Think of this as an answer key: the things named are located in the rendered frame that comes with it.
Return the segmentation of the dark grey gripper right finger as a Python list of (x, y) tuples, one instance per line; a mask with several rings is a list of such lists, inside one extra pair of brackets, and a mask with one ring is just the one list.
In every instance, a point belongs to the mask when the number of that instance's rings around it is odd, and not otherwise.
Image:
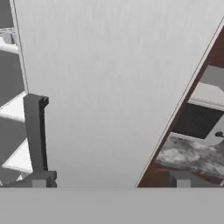
[(207, 180), (196, 177), (189, 171), (168, 171), (170, 187), (221, 187)]

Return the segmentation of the pale grey ice cube tray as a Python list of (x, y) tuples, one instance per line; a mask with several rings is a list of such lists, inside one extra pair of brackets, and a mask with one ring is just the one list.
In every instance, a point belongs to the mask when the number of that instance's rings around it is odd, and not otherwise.
[(0, 29), (0, 36), (3, 38), (6, 44), (15, 44), (15, 29), (11, 28), (2, 28)]

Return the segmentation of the grey freezer door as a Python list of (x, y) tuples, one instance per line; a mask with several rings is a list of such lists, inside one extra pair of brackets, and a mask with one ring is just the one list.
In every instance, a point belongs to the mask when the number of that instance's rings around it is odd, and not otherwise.
[(59, 187), (135, 187), (207, 56), (224, 0), (11, 0), (27, 90), (49, 99)]

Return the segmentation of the white freezer shelf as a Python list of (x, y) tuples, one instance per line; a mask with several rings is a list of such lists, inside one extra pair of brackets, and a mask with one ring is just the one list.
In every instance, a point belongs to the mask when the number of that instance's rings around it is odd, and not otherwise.
[(2, 164), (2, 167), (14, 171), (32, 173), (32, 161), (27, 139), (18, 146), (10, 157)]
[(15, 44), (6, 44), (2, 37), (0, 37), (0, 50), (8, 53), (18, 54), (18, 47)]
[(26, 92), (14, 97), (12, 100), (6, 102), (0, 107), (0, 117), (8, 118), (15, 121), (25, 121), (25, 110), (24, 110), (24, 97)]

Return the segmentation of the white appliance with dark knob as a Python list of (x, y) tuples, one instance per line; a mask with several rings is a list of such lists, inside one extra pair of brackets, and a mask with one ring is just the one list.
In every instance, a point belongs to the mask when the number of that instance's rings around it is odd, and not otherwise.
[(206, 136), (206, 143), (209, 145), (220, 144), (224, 140), (224, 115), (221, 119), (214, 125), (212, 130)]

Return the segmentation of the brown wooden cabinet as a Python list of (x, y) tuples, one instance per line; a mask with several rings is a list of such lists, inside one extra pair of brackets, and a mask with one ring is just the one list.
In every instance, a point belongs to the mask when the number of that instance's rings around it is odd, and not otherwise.
[(181, 112), (186, 107), (186, 104), (187, 104), (188, 100), (190, 99), (190, 96), (192, 95), (193, 91), (195, 90), (196, 86), (198, 85), (208, 64), (211, 64), (213, 66), (218, 66), (218, 67), (224, 67), (224, 27), (221, 28), (214, 43), (211, 44), (211, 47), (212, 48), (208, 51), (208, 55), (206, 56), (205, 61), (202, 63), (202, 66), (201, 66), (199, 72), (197, 73), (196, 78), (194, 79), (189, 90), (187, 91), (183, 102), (180, 104), (180, 107), (179, 107), (177, 113), (175, 114), (174, 118), (171, 120), (171, 124), (170, 124), (168, 130), (166, 131), (160, 145), (153, 151), (153, 155), (150, 157), (150, 162), (146, 166), (146, 169), (143, 172), (143, 176), (140, 178), (139, 183), (137, 184), (137, 187), (146, 187), (146, 183), (149, 180), (150, 175), (153, 173), (153, 170), (155, 168), (155, 160), (156, 160), (159, 152), (162, 150), (162, 147), (164, 146), (165, 141), (167, 140), (168, 136), (170, 135), (172, 128), (174, 127), (177, 120), (179, 119)]

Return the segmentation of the grey fridge freezer body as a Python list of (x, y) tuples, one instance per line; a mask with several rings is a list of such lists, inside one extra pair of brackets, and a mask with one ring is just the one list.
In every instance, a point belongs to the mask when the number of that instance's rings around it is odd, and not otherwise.
[[(0, 0), (0, 29), (11, 27), (15, 29), (18, 54), (0, 50), (0, 107), (22, 92), (27, 94), (14, 0)], [(25, 122), (0, 117), (0, 187), (23, 180), (30, 174), (2, 167), (25, 139)]]

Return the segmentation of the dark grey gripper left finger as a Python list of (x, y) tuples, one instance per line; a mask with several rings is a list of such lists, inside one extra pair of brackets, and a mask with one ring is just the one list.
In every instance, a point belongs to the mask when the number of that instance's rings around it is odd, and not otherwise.
[(49, 171), (46, 153), (45, 107), (46, 96), (28, 94), (23, 98), (25, 128), (33, 172), (23, 180), (3, 187), (56, 187), (57, 172)]

